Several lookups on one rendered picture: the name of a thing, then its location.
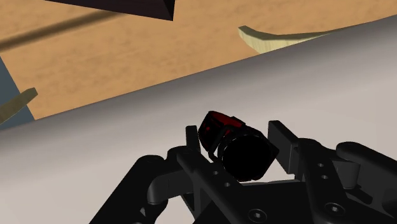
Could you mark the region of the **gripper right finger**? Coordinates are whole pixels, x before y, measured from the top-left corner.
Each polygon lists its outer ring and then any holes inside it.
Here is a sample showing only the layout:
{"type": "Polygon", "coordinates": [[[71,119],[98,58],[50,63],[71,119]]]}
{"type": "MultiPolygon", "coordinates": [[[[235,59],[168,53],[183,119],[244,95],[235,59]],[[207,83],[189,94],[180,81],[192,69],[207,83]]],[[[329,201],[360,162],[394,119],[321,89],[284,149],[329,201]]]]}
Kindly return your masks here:
{"type": "Polygon", "coordinates": [[[334,150],[278,120],[268,140],[282,168],[305,183],[314,224],[397,224],[397,161],[356,142],[334,150]]]}

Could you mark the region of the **olive wooden bar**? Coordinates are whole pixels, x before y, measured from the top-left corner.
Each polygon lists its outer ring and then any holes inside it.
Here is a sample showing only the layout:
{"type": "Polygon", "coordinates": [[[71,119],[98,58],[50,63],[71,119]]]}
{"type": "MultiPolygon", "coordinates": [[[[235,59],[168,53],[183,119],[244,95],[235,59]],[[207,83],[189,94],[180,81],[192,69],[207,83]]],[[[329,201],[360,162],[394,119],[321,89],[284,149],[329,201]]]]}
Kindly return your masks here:
{"type": "Polygon", "coordinates": [[[37,90],[32,87],[0,105],[0,125],[26,107],[37,95],[37,90]]]}

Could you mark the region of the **pale curved wooden piece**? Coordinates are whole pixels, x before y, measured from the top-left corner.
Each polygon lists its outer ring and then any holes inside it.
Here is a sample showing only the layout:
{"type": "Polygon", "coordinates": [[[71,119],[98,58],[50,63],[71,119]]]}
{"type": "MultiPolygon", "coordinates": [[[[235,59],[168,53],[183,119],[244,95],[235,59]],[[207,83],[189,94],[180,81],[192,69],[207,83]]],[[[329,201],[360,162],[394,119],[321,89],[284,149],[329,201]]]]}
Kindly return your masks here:
{"type": "Polygon", "coordinates": [[[246,25],[240,26],[238,28],[239,36],[242,38],[242,40],[259,54],[268,53],[280,48],[285,48],[291,45],[320,38],[322,36],[344,29],[346,29],[346,27],[323,32],[271,34],[256,31],[246,25]]]}

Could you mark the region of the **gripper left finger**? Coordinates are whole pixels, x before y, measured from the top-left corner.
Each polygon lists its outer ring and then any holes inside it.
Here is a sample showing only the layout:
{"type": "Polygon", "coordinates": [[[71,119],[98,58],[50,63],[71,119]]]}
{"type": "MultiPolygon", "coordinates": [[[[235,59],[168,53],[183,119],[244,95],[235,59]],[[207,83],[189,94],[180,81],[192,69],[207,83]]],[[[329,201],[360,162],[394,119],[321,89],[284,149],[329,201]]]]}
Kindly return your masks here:
{"type": "Polygon", "coordinates": [[[170,149],[167,158],[139,158],[89,224],[155,224],[178,196],[193,224],[265,223],[264,210],[247,206],[246,187],[221,164],[208,162],[200,144],[196,126],[188,126],[186,145],[170,149]]]}

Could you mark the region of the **white table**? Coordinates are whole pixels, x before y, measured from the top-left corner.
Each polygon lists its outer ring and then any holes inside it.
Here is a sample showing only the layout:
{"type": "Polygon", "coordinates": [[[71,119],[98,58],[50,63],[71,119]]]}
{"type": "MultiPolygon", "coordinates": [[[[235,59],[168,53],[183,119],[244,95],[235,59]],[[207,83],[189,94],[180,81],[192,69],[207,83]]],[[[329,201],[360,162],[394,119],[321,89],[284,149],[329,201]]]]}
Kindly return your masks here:
{"type": "Polygon", "coordinates": [[[210,110],[397,159],[397,15],[0,131],[0,224],[88,224],[210,110]]]}

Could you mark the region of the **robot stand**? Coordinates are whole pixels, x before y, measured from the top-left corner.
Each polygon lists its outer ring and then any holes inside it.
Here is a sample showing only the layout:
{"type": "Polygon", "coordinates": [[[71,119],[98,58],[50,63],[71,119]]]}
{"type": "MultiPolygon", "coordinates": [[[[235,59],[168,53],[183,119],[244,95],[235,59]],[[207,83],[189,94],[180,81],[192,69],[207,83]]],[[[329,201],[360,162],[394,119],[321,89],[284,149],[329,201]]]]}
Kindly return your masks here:
{"type": "Polygon", "coordinates": [[[176,0],[45,0],[173,21],[176,0]]]}

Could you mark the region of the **black and red wristwatch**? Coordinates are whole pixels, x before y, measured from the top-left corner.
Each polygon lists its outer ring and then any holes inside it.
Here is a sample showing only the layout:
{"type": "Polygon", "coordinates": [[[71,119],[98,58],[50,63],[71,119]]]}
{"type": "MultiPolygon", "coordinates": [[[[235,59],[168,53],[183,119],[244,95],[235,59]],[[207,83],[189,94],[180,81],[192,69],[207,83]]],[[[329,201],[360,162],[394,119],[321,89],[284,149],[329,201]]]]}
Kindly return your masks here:
{"type": "Polygon", "coordinates": [[[279,154],[259,130],[217,111],[206,114],[198,138],[209,158],[239,182],[261,179],[279,154]]]}

